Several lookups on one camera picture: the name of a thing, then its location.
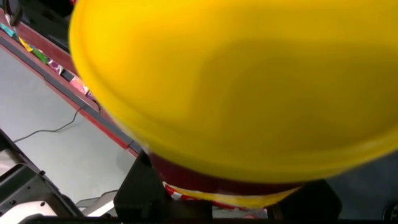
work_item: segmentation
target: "gray floor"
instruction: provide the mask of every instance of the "gray floor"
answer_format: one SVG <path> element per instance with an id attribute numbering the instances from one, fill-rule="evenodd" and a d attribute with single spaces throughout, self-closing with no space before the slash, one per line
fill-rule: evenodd
<path id="1" fill-rule="evenodd" d="M 75 110 L 1 49 L 0 71 L 0 127 L 12 139 L 71 120 Z M 61 133 L 40 133 L 18 146 L 74 201 L 117 189 L 134 162 L 80 115 Z M 342 218 L 380 219 L 384 206 L 398 200 L 398 152 L 329 183 L 343 201 Z"/>
<path id="2" fill-rule="evenodd" d="M 341 218 L 380 219 L 384 207 L 398 203 L 398 151 L 329 180 L 343 201 Z"/>
<path id="3" fill-rule="evenodd" d="M 0 128 L 11 139 L 56 129 L 75 110 L 0 49 Z M 118 189 L 134 157 L 80 114 L 60 133 L 38 133 L 17 145 L 74 202 Z"/>

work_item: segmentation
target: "yellow lid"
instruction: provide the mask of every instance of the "yellow lid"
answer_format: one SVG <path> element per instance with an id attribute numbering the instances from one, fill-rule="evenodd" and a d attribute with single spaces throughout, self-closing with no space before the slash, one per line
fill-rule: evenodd
<path id="1" fill-rule="evenodd" d="M 79 1 L 70 47 L 156 154 L 247 182 L 329 177 L 398 145 L 397 0 Z"/>

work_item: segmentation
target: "black cable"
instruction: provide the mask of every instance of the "black cable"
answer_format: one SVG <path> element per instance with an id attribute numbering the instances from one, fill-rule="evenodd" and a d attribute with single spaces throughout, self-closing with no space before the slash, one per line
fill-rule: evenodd
<path id="1" fill-rule="evenodd" d="M 27 139 L 27 138 L 29 138 L 29 137 L 31 137 L 32 135 L 37 134 L 37 133 L 41 133 L 41 132 L 57 133 L 57 132 L 61 131 L 62 129 L 66 128 L 68 125 L 71 125 L 71 124 L 76 120 L 77 114 L 79 113 L 79 111 L 80 111 L 81 109 L 83 109 L 83 107 L 84 107 L 84 106 L 81 106 L 78 110 L 76 110 L 75 115 L 73 115 L 73 119 L 72 119 L 69 123 L 64 124 L 62 127 L 57 128 L 57 129 L 55 129 L 55 130 L 46 130 L 46 129 L 37 130 L 37 131 L 34 131 L 33 133 L 28 134 L 27 136 L 25 136 L 25 137 L 23 137 L 23 138 L 19 138 L 19 139 L 14 140 L 14 143 L 17 143 L 17 142 L 19 142 L 19 141 L 22 141 L 22 140 L 24 140 L 24 139 Z"/>

